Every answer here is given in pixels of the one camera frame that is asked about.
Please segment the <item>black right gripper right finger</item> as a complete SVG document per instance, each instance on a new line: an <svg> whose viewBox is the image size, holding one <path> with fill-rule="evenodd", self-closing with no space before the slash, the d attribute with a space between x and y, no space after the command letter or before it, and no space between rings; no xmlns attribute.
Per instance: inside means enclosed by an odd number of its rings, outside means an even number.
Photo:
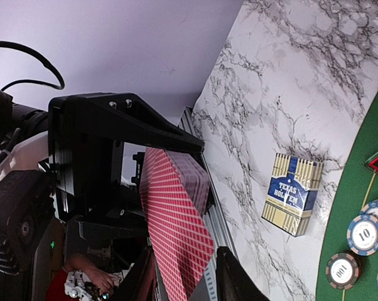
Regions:
<svg viewBox="0 0 378 301"><path fill-rule="evenodd" d="M217 249L217 296L226 301L269 300L254 284L227 246Z"/></svg>

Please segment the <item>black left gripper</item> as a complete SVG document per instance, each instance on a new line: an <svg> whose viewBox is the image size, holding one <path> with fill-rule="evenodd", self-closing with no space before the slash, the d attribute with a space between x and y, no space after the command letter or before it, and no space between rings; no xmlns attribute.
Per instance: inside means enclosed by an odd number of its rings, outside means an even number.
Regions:
<svg viewBox="0 0 378 301"><path fill-rule="evenodd" d="M205 143L133 93L53 98L48 153L61 221L76 219L81 238L144 238L148 226L137 191L121 183L124 142L175 152Z"/></svg>

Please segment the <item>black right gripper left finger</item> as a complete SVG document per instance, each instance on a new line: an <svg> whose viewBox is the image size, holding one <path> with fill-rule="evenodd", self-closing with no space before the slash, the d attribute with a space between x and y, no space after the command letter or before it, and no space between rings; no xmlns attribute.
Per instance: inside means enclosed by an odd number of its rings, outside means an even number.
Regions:
<svg viewBox="0 0 378 301"><path fill-rule="evenodd" d="M147 247L128 272L110 301L154 300L154 251Z"/></svg>

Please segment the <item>red card being dealt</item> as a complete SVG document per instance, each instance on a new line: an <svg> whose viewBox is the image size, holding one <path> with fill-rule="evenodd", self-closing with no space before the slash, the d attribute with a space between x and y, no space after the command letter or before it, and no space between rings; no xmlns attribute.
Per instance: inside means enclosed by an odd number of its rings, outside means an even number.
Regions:
<svg viewBox="0 0 378 301"><path fill-rule="evenodd" d="M188 300L214 253L202 216L165 203L142 206L168 298Z"/></svg>

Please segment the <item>brown 100 chips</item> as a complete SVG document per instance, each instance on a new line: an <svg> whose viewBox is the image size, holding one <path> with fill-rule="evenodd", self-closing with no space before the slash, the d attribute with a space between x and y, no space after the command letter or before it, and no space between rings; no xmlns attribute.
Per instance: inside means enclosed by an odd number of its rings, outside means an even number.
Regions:
<svg viewBox="0 0 378 301"><path fill-rule="evenodd" d="M361 273L359 258L349 251L331 256L325 269L325 275L330 286L338 290L351 289L358 281Z"/></svg>

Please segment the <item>blue tan chips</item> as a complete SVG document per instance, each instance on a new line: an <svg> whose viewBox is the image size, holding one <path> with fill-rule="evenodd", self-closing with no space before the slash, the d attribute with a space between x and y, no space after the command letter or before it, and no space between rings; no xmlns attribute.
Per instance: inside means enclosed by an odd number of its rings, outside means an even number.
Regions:
<svg viewBox="0 0 378 301"><path fill-rule="evenodd" d="M378 199L367 203L347 228L349 248L360 256L373 255L378 250Z"/></svg>

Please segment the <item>red backed card deck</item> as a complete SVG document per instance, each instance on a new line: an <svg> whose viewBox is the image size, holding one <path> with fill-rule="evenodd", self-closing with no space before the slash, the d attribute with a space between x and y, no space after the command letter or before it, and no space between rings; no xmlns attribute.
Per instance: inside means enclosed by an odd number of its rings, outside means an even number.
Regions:
<svg viewBox="0 0 378 301"><path fill-rule="evenodd" d="M203 216L209 189L208 174L191 155L146 149L139 185L143 205L165 203L182 209L185 214L195 209Z"/></svg>

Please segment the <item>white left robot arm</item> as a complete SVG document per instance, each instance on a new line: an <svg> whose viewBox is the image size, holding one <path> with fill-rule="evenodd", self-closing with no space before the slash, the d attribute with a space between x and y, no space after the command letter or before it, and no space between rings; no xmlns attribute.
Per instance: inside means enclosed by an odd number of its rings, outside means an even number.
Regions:
<svg viewBox="0 0 378 301"><path fill-rule="evenodd" d="M52 218L85 240L146 233L139 194L122 185L125 144L188 154L204 143L133 93L54 98L42 111L0 91L0 300L27 300L31 261Z"/></svg>

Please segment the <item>person's hand background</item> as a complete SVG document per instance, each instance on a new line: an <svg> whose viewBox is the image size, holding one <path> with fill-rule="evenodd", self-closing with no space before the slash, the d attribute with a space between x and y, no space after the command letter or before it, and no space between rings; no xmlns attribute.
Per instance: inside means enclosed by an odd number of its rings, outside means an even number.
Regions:
<svg viewBox="0 0 378 301"><path fill-rule="evenodd" d="M114 287L114 279L111 274L96 267L86 256L75 253L71 255L63 265L66 272L81 271L89 280L100 289L101 293L109 292Z"/></svg>

